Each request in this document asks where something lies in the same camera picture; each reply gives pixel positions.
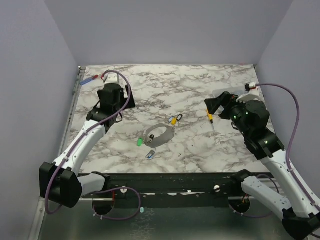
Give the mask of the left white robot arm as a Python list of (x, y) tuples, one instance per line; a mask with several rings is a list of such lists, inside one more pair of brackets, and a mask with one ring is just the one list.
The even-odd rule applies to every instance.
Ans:
[(98, 103), (87, 114), (86, 121), (71, 145), (52, 163), (39, 168), (40, 196), (46, 202), (73, 208), (82, 196), (95, 193), (106, 197), (111, 190), (109, 178), (99, 172), (79, 176), (80, 169), (98, 141), (106, 135), (125, 109), (134, 108), (131, 87), (107, 83), (97, 92)]

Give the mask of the large grey metal keyring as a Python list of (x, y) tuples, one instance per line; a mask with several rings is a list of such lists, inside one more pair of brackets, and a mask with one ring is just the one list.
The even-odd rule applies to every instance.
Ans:
[[(166, 128), (166, 130), (161, 135), (155, 136), (153, 139), (151, 139), (150, 138), (151, 132), (158, 128)], [(148, 128), (144, 132), (142, 139), (146, 146), (150, 148), (157, 148), (171, 141), (174, 138), (174, 136), (175, 136), (175, 129), (172, 126), (159, 123)]]

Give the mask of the yellow key tag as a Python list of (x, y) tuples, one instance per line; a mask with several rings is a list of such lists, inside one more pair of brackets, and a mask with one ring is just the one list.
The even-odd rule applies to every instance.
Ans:
[(176, 118), (176, 117), (173, 117), (172, 120), (171, 120), (171, 122), (170, 122), (170, 124), (173, 125), (173, 126), (175, 126), (176, 123), (177, 123), (177, 118)]

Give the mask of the left aluminium rail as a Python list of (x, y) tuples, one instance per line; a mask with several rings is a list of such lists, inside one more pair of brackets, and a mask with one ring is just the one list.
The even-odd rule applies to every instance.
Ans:
[(59, 147), (59, 151), (58, 151), (58, 155), (57, 155), (58, 157), (61, 154), (63, 154), (65, 152), (65, 150), (69, 146), (72, 123), (73, 123), (73, 120), (74, 120), (75, 111), (76, 111), (76, 107), (77, 107), (77, 103), (78, 103), (78, 99), (79, 99), (79, 95), (80, 95), (80, 91), (81, 91), (80, 82), (84, 79), (86, 68), (87, 68), (86, 66), (79, 66), (79, 72), (78, 72), (78, 75), (76, 77), (75, 85), (74, 85), (74, 88), (73, 88), (73, 91), (72, 91), (72, 101), (71, 101), (71, 105), (70, 105), (70, 109), (69, 109), (66, 125), (65, 125), (65, 128), (64, 128), (62, 141), (61, 141), (61, 144), (60, 144), (60, 147)]

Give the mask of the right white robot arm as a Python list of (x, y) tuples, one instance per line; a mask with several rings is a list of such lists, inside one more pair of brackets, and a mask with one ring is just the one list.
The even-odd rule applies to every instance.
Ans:
[(247, 149), (269, 170), (284, 192), (281, 195), (260, 182), (247, 170), (233, 175), (229, 189), (240, 196), (246, 193), (271, 210), (295, 240), (303, 240), (320, 228), (320, 199), (294, 168), (288, 150), (267, 128), (270, 113), (262, 101), (240, 101), (227, 91), (205, 99), (208, 113), (230, 120), (242, 134)]

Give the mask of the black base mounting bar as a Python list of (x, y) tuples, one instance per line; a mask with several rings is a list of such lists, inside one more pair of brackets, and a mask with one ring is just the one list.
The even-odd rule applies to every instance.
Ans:
[(252, 176), (236, 173), (111, 173), (108, 189), (135, 189), (145, 208), (227, 208), (244, 195), (241, 183)]

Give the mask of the blue red screwdriver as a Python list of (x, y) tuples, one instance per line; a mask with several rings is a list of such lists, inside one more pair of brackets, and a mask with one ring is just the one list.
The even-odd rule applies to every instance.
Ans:
[(92, 81), (95, 81), (95, 80), (101, 80), (103, 83), (105, 82), (104, 80), (104, 76), (102, 74), (97, 74), (97, 75), (94, 75), (94, 76), (91, 76), (91, 77), (88, 77), (82, 81), (79, 82), (79, 85), (80, 86), (84, 86)]

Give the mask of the yellow handled screwdriver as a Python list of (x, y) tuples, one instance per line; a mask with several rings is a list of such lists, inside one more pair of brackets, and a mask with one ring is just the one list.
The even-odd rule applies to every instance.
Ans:
[(206, 109), (206, 113), (207, 113), (207, 116), (208, 116), (208, 119), (209, 119), (209, 122), (210, 122), (212, 129), (215, 130), (213, 116), (209, 113), (208, 109)]

